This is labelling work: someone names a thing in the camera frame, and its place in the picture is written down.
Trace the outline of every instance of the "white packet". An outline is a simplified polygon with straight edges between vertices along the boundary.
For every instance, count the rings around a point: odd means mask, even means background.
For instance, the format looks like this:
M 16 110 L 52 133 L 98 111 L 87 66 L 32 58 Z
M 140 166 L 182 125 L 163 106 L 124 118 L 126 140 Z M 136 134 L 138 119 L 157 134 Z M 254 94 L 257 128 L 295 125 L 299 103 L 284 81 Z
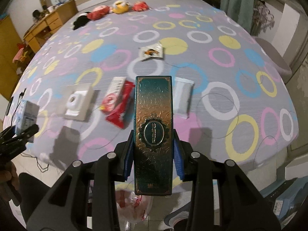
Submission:
M 158 57 L 158 58 L 164 57 L 163 45 L 160 42 L 140 48 L 139 58 L 141 59 L 141 61 L 144 61 L 152 57 Z
M 188 106 L 194 84 L 191 80 L 175 77 L 173 112 L 184 119 L 188 118 Z

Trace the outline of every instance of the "small food packet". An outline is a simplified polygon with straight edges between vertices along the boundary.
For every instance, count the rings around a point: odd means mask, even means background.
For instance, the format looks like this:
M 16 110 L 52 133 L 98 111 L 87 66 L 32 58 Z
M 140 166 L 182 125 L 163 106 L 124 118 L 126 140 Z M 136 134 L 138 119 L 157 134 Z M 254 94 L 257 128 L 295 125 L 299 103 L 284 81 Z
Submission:
M 164 57 L 163 45 L 160 42 L 158 42 L 150 46 L 142 47 L 139 50 L 139 57 L 141 61 L 144 61 L 152 57 L 163 58 Z
M 193 85 L 191 80 L 175 77 L 175 89 L 173 92 L 173 112 L 181 118 L 188 118 L 188 108 L 192 95 Z
M 100 110 L 106 114 L 110 113 L 118 104 L 121 97 L 126 77 L 114 77 L 109 85 L 105 98 L 102 101 Z
M 135 85 L 132 82 L 125 81 L 122 92 L 122 101 L 115 107 L 110 115 L 106 117 L 106 121 L 112 122 L 119 128 L 124 128 L 124 116 L 133 97 L 134 87 Z

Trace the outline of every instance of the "polka dot bed sheet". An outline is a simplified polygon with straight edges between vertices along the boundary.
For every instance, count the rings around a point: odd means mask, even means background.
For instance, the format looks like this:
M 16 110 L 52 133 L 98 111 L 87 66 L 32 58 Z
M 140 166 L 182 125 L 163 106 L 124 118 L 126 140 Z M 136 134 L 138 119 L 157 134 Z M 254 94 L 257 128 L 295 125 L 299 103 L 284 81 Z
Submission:
M 181 140 L 212 160 L 233 159 L 249 170 L 273 157 L 298 135 L 289 93 L 271 59 L 241 26 L 202 0 L 147 0 L 151 10 L 109 14 L 72 30 L 68 21 L 35 55 L 15 92 L 40 106 L 40 131 L 27 149 L 66 169 L 76 159 L 97 160 L 127 140 L 133 106 L 120 130 L 99 110 L 114 76 L 171 75 L 195 82 L 188 119 L 174 115 Z M 164 59 L 140 61 L 140 47 L 160 41 Z M 92 83 L 87 119 L 56 114 L 67 85 Z M 174 192 L 185 187 L 174 169 Z M 127 183 L 133 188 L 133 173 Z

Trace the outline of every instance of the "human hand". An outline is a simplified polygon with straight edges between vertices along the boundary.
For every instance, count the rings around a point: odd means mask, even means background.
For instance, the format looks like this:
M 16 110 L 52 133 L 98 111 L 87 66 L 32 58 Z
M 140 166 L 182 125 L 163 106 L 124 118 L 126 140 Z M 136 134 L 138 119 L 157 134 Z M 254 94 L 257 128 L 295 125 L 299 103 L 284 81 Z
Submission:
M 0 196 L 5 201 L 10 201 L 11 198 L 8 196 L 7 192 L 2 183 L 11 181 L 12 185 L 16 190 L 19 189 L 19 179 L 16 172 L 16 167 L 14 163 L 8 162 L 3 169 L 0 169 Z

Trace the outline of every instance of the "red plush toy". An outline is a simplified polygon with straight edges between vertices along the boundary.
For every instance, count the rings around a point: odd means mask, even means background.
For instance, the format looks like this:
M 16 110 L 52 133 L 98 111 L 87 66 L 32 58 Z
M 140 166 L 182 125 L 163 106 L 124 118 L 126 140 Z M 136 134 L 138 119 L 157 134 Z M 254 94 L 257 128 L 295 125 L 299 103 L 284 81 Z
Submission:
M 132 8 L 134 11 L 148 10 L 149 6 L 144 1 L 136 2 Z
M 87 17 L 88 19 L 95 21 L 101 19 L 104 15 L 108 14 L 110 11 L 109 6 L 98 6 L 91 13 L 88 13 Z

